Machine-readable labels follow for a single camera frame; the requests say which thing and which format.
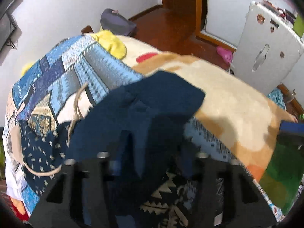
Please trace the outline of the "green bottle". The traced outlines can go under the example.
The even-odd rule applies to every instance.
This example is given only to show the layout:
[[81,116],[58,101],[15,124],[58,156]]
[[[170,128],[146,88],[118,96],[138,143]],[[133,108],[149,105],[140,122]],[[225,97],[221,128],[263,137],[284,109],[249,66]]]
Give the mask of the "green bottle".
[[297,15],[295,23],[293,25],[293,30],[296,32],[296,34],[302,38],[304,34],[304,21],[300,14]]

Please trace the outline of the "yellow pillow at headboard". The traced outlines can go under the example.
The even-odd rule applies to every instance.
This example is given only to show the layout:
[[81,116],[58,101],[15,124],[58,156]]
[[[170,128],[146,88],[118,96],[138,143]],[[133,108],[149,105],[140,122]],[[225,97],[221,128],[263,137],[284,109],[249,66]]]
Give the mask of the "yellow pillow at headboard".
[[26,63],[22,69],[21,69],[21,74],[20,74],[20,77],[23,77],[26,72],[35,64],[35,61],[32,61],[32,62],[28,62]]

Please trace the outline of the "small black wall monitor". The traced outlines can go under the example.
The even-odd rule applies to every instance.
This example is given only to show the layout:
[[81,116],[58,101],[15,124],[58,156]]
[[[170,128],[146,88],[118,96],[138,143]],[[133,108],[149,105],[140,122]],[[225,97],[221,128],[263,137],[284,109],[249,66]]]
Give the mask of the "small black wall monitor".
[[1,60],[6,58],[11,50],[17,50],[22,31],[15,18],[5,12],[1,17]]

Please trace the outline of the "pink object on floor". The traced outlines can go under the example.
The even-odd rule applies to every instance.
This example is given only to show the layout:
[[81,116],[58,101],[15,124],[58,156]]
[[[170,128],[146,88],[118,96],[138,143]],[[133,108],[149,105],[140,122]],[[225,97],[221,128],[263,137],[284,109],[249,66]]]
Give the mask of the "pink object on floor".
[[216,52],[221,56],[226,64],[229,65],[232,62],[233,53],[230,50],[217,46]]

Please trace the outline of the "beige orange fleece blanket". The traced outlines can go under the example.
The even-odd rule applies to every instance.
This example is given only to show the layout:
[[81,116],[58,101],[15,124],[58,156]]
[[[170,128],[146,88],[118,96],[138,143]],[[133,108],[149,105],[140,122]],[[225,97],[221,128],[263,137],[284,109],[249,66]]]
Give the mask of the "beige orange fleece blanket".
[[120,36],[127,49],[124,63],[151,75],[176,73],[205,92],[194,125],[207,130],[238,158],[270,201],[286,214],[296,199],[303,160],[277,143],[280,124],[294,117],[272,100],[222,68],[191,55],[160,51],[137,39]]

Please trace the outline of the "navy patterned hooded garment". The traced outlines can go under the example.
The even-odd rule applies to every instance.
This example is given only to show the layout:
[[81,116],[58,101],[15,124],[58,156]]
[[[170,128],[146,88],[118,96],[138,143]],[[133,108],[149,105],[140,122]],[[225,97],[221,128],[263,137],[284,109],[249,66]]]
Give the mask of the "navy patterned hooded garment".
[[204,97],[177,75],[157,72],[115,89],[85,118],[63,123],[45,137],[20,120],[24,162],[36,159],[28,170],[47,177],[47,189],[66,160],[82,162],[107,152],[110,206],[117,227],[155,227],[140,207],[160,184],[169,162],[189,147],[183,127]]

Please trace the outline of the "yellow cloth on bed edge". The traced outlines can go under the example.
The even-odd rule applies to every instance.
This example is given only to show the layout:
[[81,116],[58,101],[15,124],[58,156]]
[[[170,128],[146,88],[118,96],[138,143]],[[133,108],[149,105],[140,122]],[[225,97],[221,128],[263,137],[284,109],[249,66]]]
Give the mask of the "yellow cloth on bed edge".
[[115,58],[122,60],[126,56],[125,44],[111,31],[101,30],[97,33],[91,33],[90,36]]

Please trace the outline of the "white cardboard box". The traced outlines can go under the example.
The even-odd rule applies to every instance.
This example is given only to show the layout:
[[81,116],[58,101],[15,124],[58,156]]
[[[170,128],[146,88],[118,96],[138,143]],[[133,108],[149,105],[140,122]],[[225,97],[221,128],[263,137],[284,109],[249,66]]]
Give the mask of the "white cardboard box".
[[275,13],[252,1],[233,55],[236,77],[267,95],[303,54],[301,38]]

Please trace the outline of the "blue patchwork bedspread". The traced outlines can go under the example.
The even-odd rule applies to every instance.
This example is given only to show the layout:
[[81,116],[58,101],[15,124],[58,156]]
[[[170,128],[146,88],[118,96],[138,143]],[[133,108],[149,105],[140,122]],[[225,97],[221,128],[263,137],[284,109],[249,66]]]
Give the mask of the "blue patchwork bedspread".
[[12,129],[25,120],[39,136],[72,119],[76,93],[87,84],[79,98],[82,114],[100,102],[114,88],[135,79],[124,61],[107,52],[90,33],[59,42],[15,83],[9,92],[2,135],[7,195],[14,207],[30,216],[39,200],[36,180],[30,180],[23,165],[14,158]]

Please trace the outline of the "grey backpack on floor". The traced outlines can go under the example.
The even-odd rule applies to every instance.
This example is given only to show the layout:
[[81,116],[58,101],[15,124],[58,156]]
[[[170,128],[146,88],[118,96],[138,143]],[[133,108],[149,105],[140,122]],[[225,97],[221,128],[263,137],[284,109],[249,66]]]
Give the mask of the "grey backpack on floor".
[[116,10],[107,8],[101,14],[101,28],[109,30],[114,35],[131,36],[137,29],[137,24],[127,20]]

